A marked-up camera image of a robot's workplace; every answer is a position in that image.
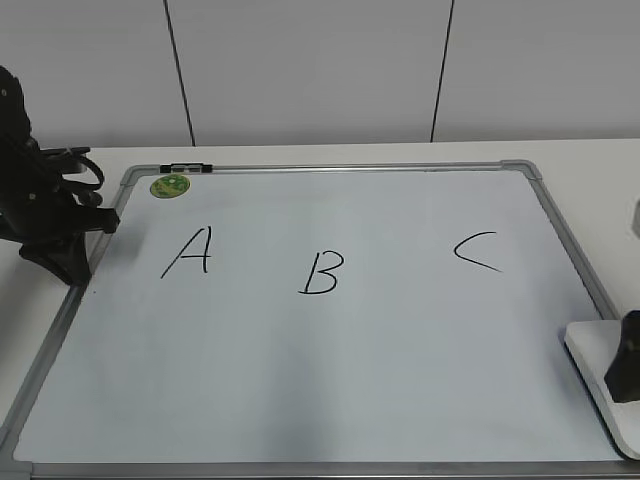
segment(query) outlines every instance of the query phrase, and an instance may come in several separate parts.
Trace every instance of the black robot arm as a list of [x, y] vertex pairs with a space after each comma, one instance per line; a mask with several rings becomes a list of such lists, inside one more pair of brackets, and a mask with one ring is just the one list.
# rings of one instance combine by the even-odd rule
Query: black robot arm
[[[20, 83], [0, 66], [0, 239], [21, 243], [23, 258], [69, 285], [91, 277], [85, 232], [113, 233], [119, 223], [115, 210], [97, 208], [104, 176], [88, 151], [41, 150], [31, 137]], [[85, 168], [96, 183], [63, 177]]]

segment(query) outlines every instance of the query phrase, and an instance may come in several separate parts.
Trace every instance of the table surface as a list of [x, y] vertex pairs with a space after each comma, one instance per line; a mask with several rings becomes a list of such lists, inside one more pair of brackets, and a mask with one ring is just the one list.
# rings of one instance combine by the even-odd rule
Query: table surface
[[[432, 144], [95, 149], [90, 157], [107, 181], [109, 205], [131, 165], [488, 162], [526, 159], [544, 182], [616, 308], [640, 303], [640, 239], [631, 230], [640, 197], [640, 140], [565, 140]], [[0, 243], [0, 419], [11, 403], [60, 306], [67, 287], [22, 260], [19, 245]]]

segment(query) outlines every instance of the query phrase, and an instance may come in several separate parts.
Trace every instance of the whiteboard surface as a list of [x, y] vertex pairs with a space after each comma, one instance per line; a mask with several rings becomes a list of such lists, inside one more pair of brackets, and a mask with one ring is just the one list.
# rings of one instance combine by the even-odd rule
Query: whiteboard surface
[[[16, 459], [618, 459], [562, 345], [598, 314], [521, 173], [190, 178], [135, 186]], [[208, 273], [161, 279], [208, 226]], [[487, 231], [459, 253], [501, 272], [453, 254]], [[336, 288], [299, 293], [326, 250]]]

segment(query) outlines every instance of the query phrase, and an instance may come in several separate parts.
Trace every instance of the round sticker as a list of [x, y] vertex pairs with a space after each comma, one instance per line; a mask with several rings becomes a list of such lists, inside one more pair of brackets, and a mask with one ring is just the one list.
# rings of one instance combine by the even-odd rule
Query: round sticker
[[184, 175], [166, 175], [151, 184], [151, 195], [157, 198], [179, 197], [191, 186], [191, 182]]

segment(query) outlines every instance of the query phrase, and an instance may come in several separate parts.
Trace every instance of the black mechanical part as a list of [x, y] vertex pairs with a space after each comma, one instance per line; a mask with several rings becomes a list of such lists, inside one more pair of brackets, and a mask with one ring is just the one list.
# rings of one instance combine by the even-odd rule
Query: black mechanical part
[[604, 381], [614, 402], [640, 400], [640, 310], [622, 319], [618, 351]]
[[[115, 232], [120, 219], [96, 208], [102, 170], [86, 157], [88, 147], [41, 150], [31, 137], [17, 78], [0, 66], [0, 239], [22, 243], [20, 255], [69, 285], [84, 285], [91, 272], [85, 232]], [[63, 175], [86, 169], [96, 183]]]

